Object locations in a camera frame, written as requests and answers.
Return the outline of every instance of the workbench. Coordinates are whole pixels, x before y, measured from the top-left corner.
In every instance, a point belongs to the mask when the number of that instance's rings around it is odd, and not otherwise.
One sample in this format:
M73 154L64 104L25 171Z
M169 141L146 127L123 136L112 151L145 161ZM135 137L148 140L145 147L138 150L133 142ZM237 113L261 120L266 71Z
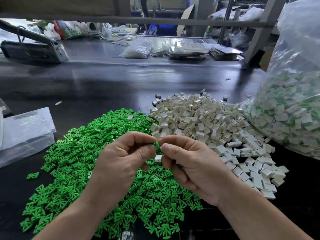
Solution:
M155 94L199 93L206 89L216 99L228 96L237 103L254 96L265 72L242 70L240 62L177 61L165 57L125 59L118 55L126 48L104 40L63 41L70 58L56 65L22 64L0 57L0 97L14 114L49 107L57 129L55 139L63 139L72 127L78 128L110 110L133 109L149 113ZM290 172L278 188L272 203L314 239L319 239L320 161L293 153L271 143L278 165ZM19 223L29 197L40 184L53 182L40 170L45 150L0 169L0 239L27 240L32 231L22 233ZM29 173L40 172L27 181ZM238 239L216 207L203 202L201 211L186 210L180 233L173 240ZM134 239L157 239L137 220L130 228Z

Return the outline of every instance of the green plastic piece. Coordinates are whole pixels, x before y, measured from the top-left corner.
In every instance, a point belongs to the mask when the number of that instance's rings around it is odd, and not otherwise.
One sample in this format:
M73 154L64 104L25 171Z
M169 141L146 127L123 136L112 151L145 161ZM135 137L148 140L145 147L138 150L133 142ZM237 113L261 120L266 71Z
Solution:
M142 112L132 109L110 111L90 122L86 127L72 128L51 146L43 157L42 170L50 173L54 182L48 186L40 185L30 196L22 215L23 232L34 227L34 233L40 232L58 214L74 202L85 188L91 177L99 153L109 143L128 131L151 134L152 123ZM162 155L157 142L156 154ZM98 226L96 237L108 232L109 239L121 237L124 230L138 218L151 234L169 239L179 232L178 222L184 220L183 210L202 209L200 198L193 192L182 188L174 179L170 170L147 161L148 171L138 170L133 184L118 206L109 213ZM39 173L28 177L38 177Z
M39 172L29 173L26 178L27 178L28 180L30 180L30 179L36 179L38 176L39 176Z

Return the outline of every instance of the horizontal metal bar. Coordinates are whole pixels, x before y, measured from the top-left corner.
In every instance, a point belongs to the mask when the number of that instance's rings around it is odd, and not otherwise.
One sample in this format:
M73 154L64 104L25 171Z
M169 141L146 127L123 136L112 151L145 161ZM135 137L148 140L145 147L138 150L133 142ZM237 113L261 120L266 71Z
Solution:
M55 14L15 14L1 13L0 18L36 19L36 20L65 20L95 23L126 23L126 24L171 24L189 26L221 26L221 27L274 27L274 22L247 22L247 21L221 21L198 20L179 18L154 18L154 17L118 17L118 16L81 16L81 15L55 15Z

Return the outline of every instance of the black table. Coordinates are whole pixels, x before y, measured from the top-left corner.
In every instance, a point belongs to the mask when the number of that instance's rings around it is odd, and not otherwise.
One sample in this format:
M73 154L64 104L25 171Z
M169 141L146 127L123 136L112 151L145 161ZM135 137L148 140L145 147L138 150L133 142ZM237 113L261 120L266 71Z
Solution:
M56 139L110 110L126 108L148 113L155 93L194 94L206 88L216 99L226 95L230 103L241 102L247 95L255 95L265 76L262 70L241 70L238 62L217 62L210 57L197 63L165 58L123 59L115 58L124 49L119 45L94 40L67 41L64 45L70 61L60 65L34 66L0 58L0 97L14 114L49 107ZM272 145L276 148L273 160L290 170L272 203L307 234L319 239L320 161ZM43 151L0 169L0 239L33 237L32 231L23 234L19 223L34 189L54 180L40 171L44 155ZM26 176L34 172L40 172L38 179L27 181ZM190 239L190 235L196 239L237 239L217 208L205 202L203 207L201 211L186 210L185 220L179 224L181 231L172 239ZM157 238L140 220L130 230L134 239Z

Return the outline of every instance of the plastic bag filled with pieces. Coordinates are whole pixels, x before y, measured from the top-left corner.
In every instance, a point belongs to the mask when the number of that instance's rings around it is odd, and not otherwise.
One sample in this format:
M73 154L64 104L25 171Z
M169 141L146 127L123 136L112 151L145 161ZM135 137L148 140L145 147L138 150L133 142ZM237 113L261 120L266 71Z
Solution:
M147 37L137 37L119 56L131 59L146 59L152 48L152 40Z
M287 4L280 37L257 95L242 103L246 119L286 148L320 159L320 0Z

